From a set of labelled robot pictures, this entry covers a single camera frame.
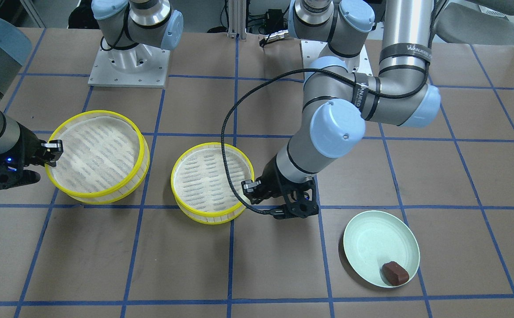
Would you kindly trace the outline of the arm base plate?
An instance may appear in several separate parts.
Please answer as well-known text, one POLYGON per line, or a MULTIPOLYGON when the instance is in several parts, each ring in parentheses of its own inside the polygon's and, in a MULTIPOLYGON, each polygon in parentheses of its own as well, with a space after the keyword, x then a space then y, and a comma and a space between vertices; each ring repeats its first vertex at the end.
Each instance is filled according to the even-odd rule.
POLYGON ((302 65, 304 68, 310 67, 311 63, 323 56, 333 56, 343 61, 352 72, 359 72, 373 76, 370 61, 365 45, 361 48, 358 56, 344 58, 337 56, 328 47, 327 42, 316 42, 312 40, 301 40, 302 65))
POLYGON ((128 50, 98 50, 88 84, 92 87, 164 88, 170 51, 139 44, 128 50))

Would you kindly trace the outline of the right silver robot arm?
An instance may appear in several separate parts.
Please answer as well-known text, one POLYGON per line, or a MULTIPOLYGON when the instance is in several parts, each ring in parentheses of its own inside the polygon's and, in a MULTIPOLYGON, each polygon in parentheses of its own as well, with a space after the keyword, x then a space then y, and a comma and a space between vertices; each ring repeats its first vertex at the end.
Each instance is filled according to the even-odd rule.
MULTIPOLYGON (((0 18, 0 101, 31 51, 29 38, 0 18)), ((27 167, 55 167, 62 154, 61 140, 41 140, 0 110, 0 190, 39 182, 39 173, 27 167)))

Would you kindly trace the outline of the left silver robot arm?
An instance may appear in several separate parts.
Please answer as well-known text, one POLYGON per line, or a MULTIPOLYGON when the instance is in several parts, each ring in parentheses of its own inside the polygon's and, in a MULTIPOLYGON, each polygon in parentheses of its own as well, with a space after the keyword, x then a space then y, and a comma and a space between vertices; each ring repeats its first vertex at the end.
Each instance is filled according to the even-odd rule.
POLYGON ((241 183, 240 201, 249 209, 269 198, 284 204, 268 211, 275 219, 319 213, 315 175, 347 155, 365 135, 366 121, 425 127, 437 115, 441 97, 427 83, 432 60, 435 0, 388 0, 385 4, 378 75, 353 70, 375 12, 363 0, 293 0, 288 31, 298 39, 326 43, 301 70, 302 122, 255 181, 241 183))

